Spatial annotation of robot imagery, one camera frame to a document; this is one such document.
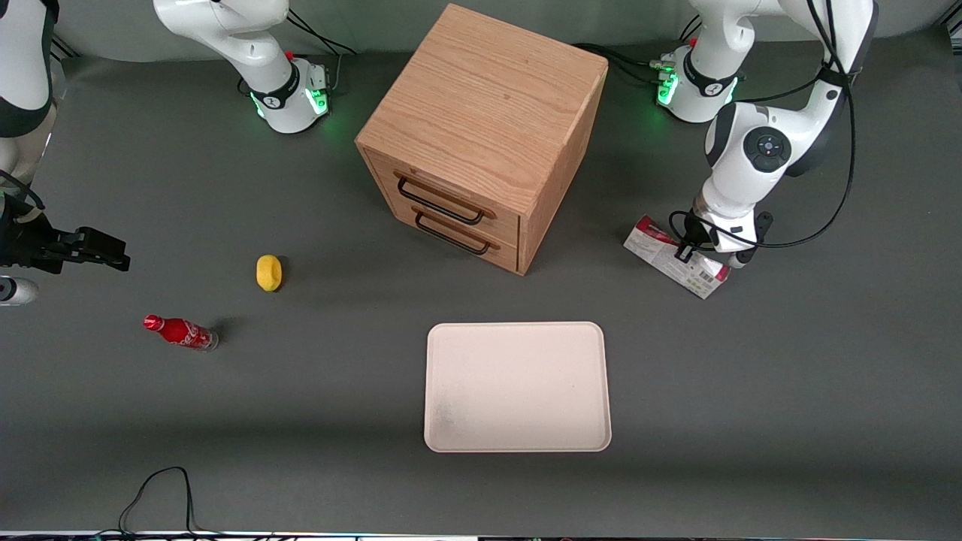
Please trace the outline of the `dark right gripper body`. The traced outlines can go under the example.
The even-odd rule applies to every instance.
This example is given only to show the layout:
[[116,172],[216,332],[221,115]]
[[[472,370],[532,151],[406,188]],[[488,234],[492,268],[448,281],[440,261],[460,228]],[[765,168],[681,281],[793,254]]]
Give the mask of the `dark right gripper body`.
[[45,273],[57,273],[58,262],[44,255],[57,240],[58,233],[44,212],[11,195],[3,196],[1,266],[33,267]]

